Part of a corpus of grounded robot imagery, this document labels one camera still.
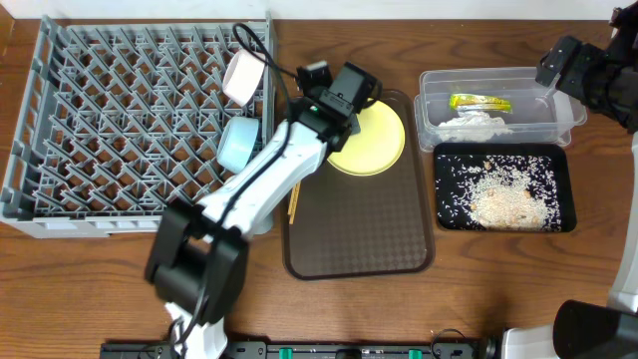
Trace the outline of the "white paper napkin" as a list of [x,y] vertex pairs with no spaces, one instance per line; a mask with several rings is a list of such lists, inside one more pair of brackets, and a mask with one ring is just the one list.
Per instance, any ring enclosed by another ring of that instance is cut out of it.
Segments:
[[461,112],[456,118],[440,123],[438,130],[444,142],[481,143],[511,133],[503,118],[479,111]]

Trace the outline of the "rice food scraps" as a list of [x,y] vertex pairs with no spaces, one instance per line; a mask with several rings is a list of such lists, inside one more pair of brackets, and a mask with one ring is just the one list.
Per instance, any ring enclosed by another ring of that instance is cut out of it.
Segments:
[[437,218],[445,229],[562,230],[549,157],[439,155],[435,170]]

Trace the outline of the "green snack wrapper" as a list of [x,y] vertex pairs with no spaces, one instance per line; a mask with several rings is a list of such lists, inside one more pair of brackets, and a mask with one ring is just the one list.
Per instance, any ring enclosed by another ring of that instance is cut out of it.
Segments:
[[449,105],[452,110],[456,110],[458,112],[512,112],[512,104],[510,101],[494,96],[452,94],[449,99]]

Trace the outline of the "yellow round plate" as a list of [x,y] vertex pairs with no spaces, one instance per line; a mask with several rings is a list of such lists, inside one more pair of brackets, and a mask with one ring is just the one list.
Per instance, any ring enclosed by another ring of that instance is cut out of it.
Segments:
[[387,104],[376,102],[357,115],[360,132],[351,135],[340,152],[328,157],[338,171],[356,177],[380,174],[401,156],[406,132],[399,115]]

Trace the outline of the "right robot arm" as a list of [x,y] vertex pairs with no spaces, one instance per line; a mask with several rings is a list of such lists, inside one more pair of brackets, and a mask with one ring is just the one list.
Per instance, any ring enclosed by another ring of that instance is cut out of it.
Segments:
[[624,128],[622,156],[576,159],[577,198],[592,203],[574,234],[502,234],[492,242],[504,269],[532,282],[508,289],[527,303],[486,358],[634,358],[637,355],[637,7],[615,9],[608,47],[561,39],[537,81]]

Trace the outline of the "light blue bowl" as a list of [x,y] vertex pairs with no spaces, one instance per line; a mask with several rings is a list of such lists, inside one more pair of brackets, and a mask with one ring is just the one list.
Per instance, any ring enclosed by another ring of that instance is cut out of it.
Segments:
[[218,163],[234,174],[240,173],[252,156],[258,134],[257,119],[239,116],[231,118],[218,145]]

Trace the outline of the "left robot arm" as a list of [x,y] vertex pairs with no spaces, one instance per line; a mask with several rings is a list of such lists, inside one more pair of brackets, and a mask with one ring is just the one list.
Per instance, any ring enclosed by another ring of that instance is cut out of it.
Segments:
[[304,178],[341,151],[362,110],[383,84],[347,62],[330,79],[315,66],[299,70],[300,98],[270,142],[221,188],[190,204],[176,199],[161,215],[145,280],[172,318],[175,358],[218,358],[227,346],[223,319],[245,283],[256,225]]

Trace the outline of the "pink bowl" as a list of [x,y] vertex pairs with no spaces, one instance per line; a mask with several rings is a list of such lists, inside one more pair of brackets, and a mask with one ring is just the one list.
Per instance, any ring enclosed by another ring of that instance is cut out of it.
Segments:
[[262,79],[265,64],[262,53],[242,49],[233,55],[223,77],[222,91],[240,107],[248,104]]

